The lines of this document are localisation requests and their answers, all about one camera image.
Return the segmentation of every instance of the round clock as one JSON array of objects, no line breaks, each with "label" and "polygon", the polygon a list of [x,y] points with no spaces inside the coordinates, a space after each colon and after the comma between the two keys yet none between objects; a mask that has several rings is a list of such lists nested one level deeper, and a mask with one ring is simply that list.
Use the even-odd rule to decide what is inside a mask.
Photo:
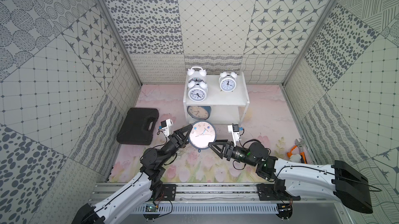
[{"label": "round clock", "polygon": [[211,115],[210,106],[188,106],[187,112],[190,116],[198,120],[207,120]]},{"label": "round clock", "polygon": [[235,81],[237,76],[238,75],[235,72],[226,72],[226,71],[221,72],[219,78],[220,89],[222,89],[222,91],[224,92],[232,92],[237,86],[237,83]]},{"label": "round clock", "polygon": [[188,141],[194,148],[201,152],[208,148],[208,143],[216,140],[215,127],[208,121],[197,121],[193,123],[193,128],[188,136]]},{"label": "round clock", "polygon": [[193,66],[187,70],[187,87],[188,96],[195,102],[201,102],[205,100],[208,92],[208,85],[206,83],[206,70],[200,66]]}]

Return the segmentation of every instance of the pliers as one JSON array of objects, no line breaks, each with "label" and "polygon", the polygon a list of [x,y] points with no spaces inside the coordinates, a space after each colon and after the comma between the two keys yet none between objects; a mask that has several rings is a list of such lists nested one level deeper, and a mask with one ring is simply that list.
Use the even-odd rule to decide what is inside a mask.
[{"label": "pliers", "polygon": [[287,156],[290,158],[291,156],[292,156],[292,151],[296,148],[296,147],[298,147],[298,149],[299,149],[299,154],[301,155],[301,162],[302,163],[307,163],[306,162],[306,158],[305,158],[305,152],[303,151],[303,146],[304,146],[304,142],[303,142],[303,139],[302,138],[299,138],[299,141],[298,141],[298,139],[295,139],[295,146],[291,149],[291,151],[290,152],[288,152],[287,153]]}]

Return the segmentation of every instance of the black cable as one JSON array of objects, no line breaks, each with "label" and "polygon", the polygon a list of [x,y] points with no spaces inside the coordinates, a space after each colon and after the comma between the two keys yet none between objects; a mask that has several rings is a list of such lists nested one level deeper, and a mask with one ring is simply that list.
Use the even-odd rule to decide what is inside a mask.
[{"label": "black cable", "polygon": [[[330,173],[330,172],[327,172],[327,171],[323,171],[323,170],[320,170],[320,169],[296,165],[296,166],[286,166],[286,167],[282,167],[282,168],[280,169],[280,171],[278,172],[276,178],[278,177],[278,175],[280,174],[280,172],[281,172],[283,169],[285,169],[285,168],[291,168],[291,167],[310,168],[310,169],[313,169],[313,170],[316,170],[316,171],[320,171],[320,172],[327,173],[327,174],[331,174],[331,175],[335,176],[335,174],[333,174],[333,173]],[[369,186],[369,187],[378,189],[378,191],[377,191],[377,190],[369,190],[370,192],[381,192],[381,191],[382,191],[381,189],[379,189],[379,188],[377,188],[377,187],[374,187],[374,186],[372,186],[372,185],[366,184],[366,183],[358,182],[358,181],[355,181],[355,180],[352,180],[352,179],[349,179],[349,178],[346,178],[346,177],[342,177],[342,176],[339,176],[339,175],[338,175],[337,177],[342,178],[342,179],[344,179],[344,180],[348,180],[348,181],[352,181],[352,182],[357,182],[357,183],[359,183],[359,184],[363,184],[363,185],[366,185],[366,186]]]},{"label": "black cable", "polygon": [[[140,180],[141,176],[143,175],[143,172],[141,172],[141,175],[138,177],[138,179],[136,181],[134,181],[132,184],[129,185],[129,187],[125,188],[122,192],[120,192],[117,196],[115,196],[114,198],[111,199],[111,201],[113,201],[116,197],[118,197],[119,195],[121,195],[123,192],[125,192],[128,188],[130,188],[134,183],[136,183],[138,180]],[[104,205],[103,207],[101,207],[100,209],[98,209],[97,211],[95,211],[94,213],[92,213],[91,215],[89,215],[88,217],[86,217],[81,224],[86,221],[88,218],[92,217],[94,214],[96,214],[98,211],[102,210],[104,207],[106,207],[108,204],[111,203],[111,201],[109,201],[106,205]]]},{"label": "black cable", "polygon": [[235,166],[234,166],[234,162],[238,162],[237,160],[233,160],[233,167],[235,168],[235,169],[237,169],[237,170],[243,170],[243,169],[245,169],[245,167],[247,166],[247,164],[246,163],[244,163],[244,167],[243,168],[240,168],[240,169],[238,169],[238,168],[236,168]]},{"label": "black cable", "polygon": [[172,211],[173,211],[173,204],[172,204],[172,202],[171,202],[170,200],[168,200],[168,201],[170,202],[170,205],[172,205],[172,209],[170,210],[170,212],[169,212],[169,213],[167,213],[167,214],[164,214],[164,215],[161,215],[161,216],[158,216],[157,218],[159,218],[159,217],[163,217],[163,216],[165,216],[165,215],[168,215],[168,214],[172,213]]},{"label": "black cable", "polygon": [[148,151],[152,150],[153,148],[156,148],[156,147],[165,145],[165,144],[167,143],[167,138],[165,137],[165,139],[166,139],[166,142],[165,142],[164,144],[160,144],[160,145],[157,145],[157,146],[148,148],[146,151],[144,151],[143,155],[140,157],[140,161],[141,161],[141,159],[143,158],[143,156],[144,156]]},{"label": "black cable", "polygon": [[247,143],[249,143],[249,142],[261,142],[261,141],[259,141],[259,140],[257,140],[257,139],[251,139],[251,140],[249,140],[249,141],[246,141],[245,143],[244,143],[244,145],[246,145]]},{"label": "black cable", "polygon": [[159,135],[160,132],[163,133],[163,131],[161,131],[161,129],[158,129],[158,132],[157,132],[156,134]]},{"label": "black cable", "polygon": [[172,161],[172,162],[165,163],[164,165],[169,165],[169,164],[172,164],[172,163],[174,162],[174,160],[176,160],[176,157],[177,157],[177,153],[175,154],[175,158],[173,159],[173,161]]}]

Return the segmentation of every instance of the star pattern tile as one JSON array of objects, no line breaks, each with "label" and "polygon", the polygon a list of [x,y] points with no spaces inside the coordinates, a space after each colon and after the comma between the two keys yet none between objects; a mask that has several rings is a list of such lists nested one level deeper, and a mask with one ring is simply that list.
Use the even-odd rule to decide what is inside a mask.
[{"label": "star pattern tile", "polygon": [[298,54],[327,0],[256,0],[245,54]]},{"label": "star pattern tile", "polygon": [[83,14],[62,35],[105,91],[119,68],[122,53],[97,6]]}]

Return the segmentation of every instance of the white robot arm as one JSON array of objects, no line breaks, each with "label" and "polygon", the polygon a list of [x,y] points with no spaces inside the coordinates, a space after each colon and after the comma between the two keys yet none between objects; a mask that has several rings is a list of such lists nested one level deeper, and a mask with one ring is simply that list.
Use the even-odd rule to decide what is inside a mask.
[{"label": "white robot arm", "polygon": [[[144,202],[158,199],[162,188],[160,178],[165,171],[162,165],[179,148],[185,147],[191,129],[192,125],[188,125],[173,132],[161,149],[147,149],[140,161],[143,164],[140,173],[103,201],[92,207],[88,204],[81,207],[72,224],[118,224]],[[211,142],[209,147],[220,158],[225,157],[228,161],[233,158],[256,167],[258,176],[274,182],[269,186],[277,196],[326,198],[341,201],[361,213],[373,212],[366,177],[345,162],[335,161],[334,165],[291,162],[269,156],[258,140],[250,141],[253,143],[248,149],[226,140]]]}]

